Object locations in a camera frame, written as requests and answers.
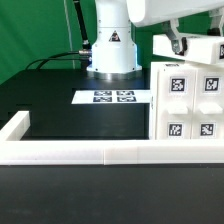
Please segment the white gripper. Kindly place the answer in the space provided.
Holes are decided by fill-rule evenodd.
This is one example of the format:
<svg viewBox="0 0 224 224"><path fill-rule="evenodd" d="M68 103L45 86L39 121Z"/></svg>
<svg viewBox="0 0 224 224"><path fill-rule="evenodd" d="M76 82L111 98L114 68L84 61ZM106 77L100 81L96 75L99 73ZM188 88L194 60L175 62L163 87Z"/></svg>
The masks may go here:
<svg viewBox="0 0 224 224"><path fill-rule="evenodd" d="M208 34L222 36L224 27L224 0L126 0L131 22L137 27L162 23L171 42L172 51L183 56L187 39L178 31L178 18L209 11L211 18Z"/></svg>

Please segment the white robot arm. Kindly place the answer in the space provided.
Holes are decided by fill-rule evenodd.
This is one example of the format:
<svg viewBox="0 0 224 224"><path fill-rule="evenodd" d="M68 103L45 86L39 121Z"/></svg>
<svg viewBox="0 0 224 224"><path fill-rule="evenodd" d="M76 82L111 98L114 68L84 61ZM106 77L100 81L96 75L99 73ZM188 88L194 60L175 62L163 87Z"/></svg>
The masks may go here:
<svg viewBox="0 0 224 224"><path fill-rule="evenodd" d="M185 56L190 45L177 30L181 17L212 10L214 21L224 13L224 0L95 0L97 39L92 63L87 67L95 77L115 78L140 71L137 45L131 37L131 24L145 27L162 23L173 55Z"/></svg>

